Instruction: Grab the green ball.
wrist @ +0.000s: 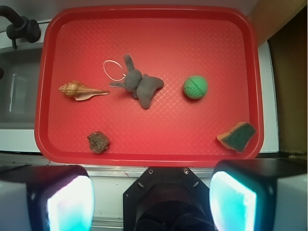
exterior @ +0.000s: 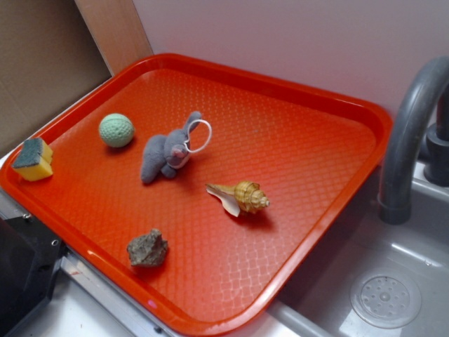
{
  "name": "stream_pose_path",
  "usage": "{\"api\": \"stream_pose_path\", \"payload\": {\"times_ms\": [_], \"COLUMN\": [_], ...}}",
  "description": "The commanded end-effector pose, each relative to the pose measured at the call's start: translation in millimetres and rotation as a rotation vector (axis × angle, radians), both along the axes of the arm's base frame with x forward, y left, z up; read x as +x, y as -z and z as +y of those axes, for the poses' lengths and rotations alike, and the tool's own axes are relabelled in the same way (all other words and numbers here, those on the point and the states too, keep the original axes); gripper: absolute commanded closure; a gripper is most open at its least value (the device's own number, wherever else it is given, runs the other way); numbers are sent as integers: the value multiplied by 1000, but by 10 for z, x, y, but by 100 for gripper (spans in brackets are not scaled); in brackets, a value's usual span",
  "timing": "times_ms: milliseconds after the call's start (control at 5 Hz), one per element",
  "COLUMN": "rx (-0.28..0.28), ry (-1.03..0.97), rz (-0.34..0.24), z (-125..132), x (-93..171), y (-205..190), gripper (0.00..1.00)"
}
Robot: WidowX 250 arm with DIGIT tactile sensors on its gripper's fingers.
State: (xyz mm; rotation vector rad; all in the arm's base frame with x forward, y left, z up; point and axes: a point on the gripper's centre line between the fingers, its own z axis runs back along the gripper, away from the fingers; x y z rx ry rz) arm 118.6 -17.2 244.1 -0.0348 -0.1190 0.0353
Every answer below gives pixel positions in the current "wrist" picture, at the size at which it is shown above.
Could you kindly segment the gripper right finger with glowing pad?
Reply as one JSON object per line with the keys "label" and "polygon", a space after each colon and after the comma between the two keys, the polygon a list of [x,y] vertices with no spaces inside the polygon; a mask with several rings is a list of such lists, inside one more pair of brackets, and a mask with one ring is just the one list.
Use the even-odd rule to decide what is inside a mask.
{"label": "gripper right finger with glowing pad", "polygon": [[306,160],[223,160],[215,166],[209,188],[219,231],[308,229]]}

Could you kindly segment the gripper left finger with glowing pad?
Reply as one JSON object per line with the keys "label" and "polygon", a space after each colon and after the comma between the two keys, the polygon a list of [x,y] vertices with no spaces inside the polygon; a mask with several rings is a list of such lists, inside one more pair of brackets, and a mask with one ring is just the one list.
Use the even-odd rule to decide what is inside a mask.
{"label": "gripper left finger with glowing pad", "polygon": [[94,185],[84,167],[1,166],[2,231],[89,231]]}

